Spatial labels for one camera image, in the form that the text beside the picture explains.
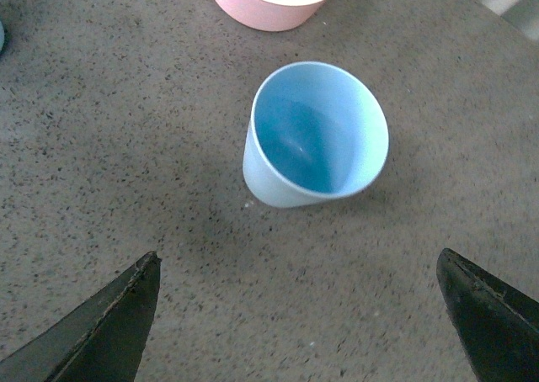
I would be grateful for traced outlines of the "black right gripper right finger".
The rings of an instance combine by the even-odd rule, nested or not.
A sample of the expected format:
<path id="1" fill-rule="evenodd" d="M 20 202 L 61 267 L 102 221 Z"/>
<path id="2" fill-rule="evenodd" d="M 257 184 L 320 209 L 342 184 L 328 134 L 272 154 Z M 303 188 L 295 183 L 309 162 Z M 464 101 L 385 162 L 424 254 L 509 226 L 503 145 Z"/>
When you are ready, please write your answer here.
<path id="1" fill-rule="evenodd" d="M 436 275 L 477 379 L 537 381 L 538 302 L 449 248 Z"/>

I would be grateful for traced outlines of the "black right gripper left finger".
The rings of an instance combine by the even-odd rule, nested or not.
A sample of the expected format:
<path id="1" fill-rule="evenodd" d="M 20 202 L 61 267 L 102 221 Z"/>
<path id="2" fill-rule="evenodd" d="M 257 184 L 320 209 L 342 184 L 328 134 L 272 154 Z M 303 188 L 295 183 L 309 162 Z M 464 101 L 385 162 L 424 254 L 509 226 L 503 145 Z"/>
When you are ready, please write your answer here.
<path id="1" fill-rule="evenodd" d="M 148 252 L 1 362 L 3 381 L 132 381 L 157 309 L 161 261 Z"/>

